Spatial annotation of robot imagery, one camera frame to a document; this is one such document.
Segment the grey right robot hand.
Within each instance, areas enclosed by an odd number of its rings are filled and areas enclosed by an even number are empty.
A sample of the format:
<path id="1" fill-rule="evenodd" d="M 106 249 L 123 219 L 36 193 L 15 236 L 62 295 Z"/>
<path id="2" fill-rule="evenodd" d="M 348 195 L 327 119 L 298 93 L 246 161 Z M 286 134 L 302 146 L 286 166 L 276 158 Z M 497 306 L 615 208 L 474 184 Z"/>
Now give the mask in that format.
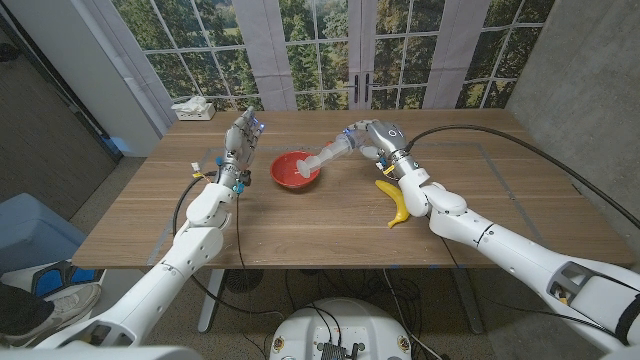
<path id="1" fill-rule="evenodd" d="M 408 150 L 403 131 L 394 123 L 361 120 L 349 125 L 344 134 L 365 158 L 374 160 L 382 173 L 399 184 L 421 187 L 429 179 Z"/>

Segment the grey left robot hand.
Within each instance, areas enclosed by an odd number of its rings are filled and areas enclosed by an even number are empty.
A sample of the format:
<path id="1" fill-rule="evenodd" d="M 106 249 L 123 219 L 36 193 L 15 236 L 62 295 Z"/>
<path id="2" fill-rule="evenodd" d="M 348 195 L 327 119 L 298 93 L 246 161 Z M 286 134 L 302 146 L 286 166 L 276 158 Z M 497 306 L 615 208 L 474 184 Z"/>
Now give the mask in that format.
<path id="1" fill-rule="evenodd" d="M 241 193 L 251 185 L 249 166 L 254 159 L 254 151 L 265 125 L 255 117 L 255 109 L 249 106 L 226 131 L 223 156 L 216 160 L 217 184 Z"/>

